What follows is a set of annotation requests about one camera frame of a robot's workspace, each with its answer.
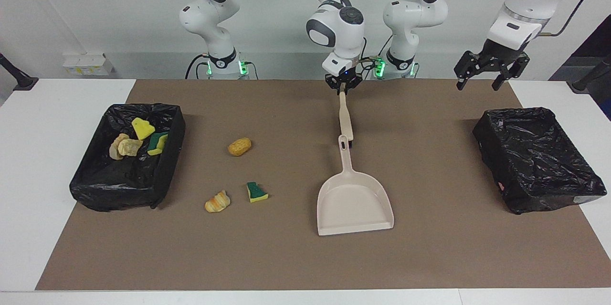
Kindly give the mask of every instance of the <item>food scrap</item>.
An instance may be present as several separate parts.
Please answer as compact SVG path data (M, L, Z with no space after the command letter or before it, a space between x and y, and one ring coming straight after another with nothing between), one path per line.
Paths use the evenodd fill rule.
M241 138L231 143L231 145L227 147L227 151L236 157L240 157L241 155L244 155L246 151L250 150L252 146L253 143L250 139Z
M269 194L264 192L258 185L257 182L249 182L246 184L248 190L248 198L251 199L251 203L265 200L269 197Z
M151 126L147 120L142 120L141 118L135 118L131 122L131 126L136 131L136 136L138 136L139 140L144 140L155 132L155 127Z
M117 150L120 155L136 157L142 143L144 143L142 140L124 139L118 144Z
M210 213L218 213L224 210L231 203L231 199L224 190L216 194L214 198L206 201L204 208Z
M115 138L114 142L111 144L110 148L108 149L108 154L112 159L116 161L120 161L121 159L123 159L123 155L118 152L118 144L120 144L120 142L125 139L129 139L129 136L125 135L125 133L121 133L120 135L118 135L118 137Z

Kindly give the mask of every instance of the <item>black garbage bag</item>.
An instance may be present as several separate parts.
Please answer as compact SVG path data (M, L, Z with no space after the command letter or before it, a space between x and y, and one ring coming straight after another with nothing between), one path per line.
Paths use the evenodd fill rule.
M148 155L148 137L137 157L111 159L108 149L116 136L125 133L136 139L131 126L135 118L149 121L156 133L168 132L163 153ZM96 211L141 206L154 209L168 193L184 137L185 120L177 105L112 105L102 116L70 182L72 196Z
M515 214L557 210L607 194L549 109L486 111L473 134Z

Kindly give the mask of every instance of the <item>green led light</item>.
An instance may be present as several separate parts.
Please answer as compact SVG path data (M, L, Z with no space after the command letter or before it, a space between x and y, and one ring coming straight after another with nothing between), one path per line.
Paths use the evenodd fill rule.
M378 79L384 78L384 68L386 68L386 62L382 59L377 59L376 61L376 69L374 71L374 75Z
M242 74L242 76L248 74L248 66L244 65L242 61L238 61L238 63L240 64L240 73Z
M416 78L416 75L418 74L419 70L420 70L420 64L413 63L412 68L410 70L410 78Z

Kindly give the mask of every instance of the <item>black stand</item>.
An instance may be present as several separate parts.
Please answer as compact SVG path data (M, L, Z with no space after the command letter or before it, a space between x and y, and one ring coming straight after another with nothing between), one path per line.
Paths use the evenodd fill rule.
M594 67L591 72L585 75L584 78L574 83L568 84L575 94L589 94L587 90L588 84L594 81L595 79L603 77L609 72L611 72L611 54L607 55L607 57L605 57L605 59L603 59L600 64L596 65L596 67Z
M17 80L17 86L13 90L30 90L39 80L37 77L30 77L25 72L22 72L22 70L19 70L2 53L0 53L0 65Z

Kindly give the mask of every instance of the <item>croissant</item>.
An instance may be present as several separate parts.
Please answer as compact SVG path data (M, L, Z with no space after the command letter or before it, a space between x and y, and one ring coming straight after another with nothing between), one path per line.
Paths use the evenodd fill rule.
M204 208L210 213L220 212L229 206L231 199L227 196L227 193L223 190L219 194L216 194L214 198L206 201Z

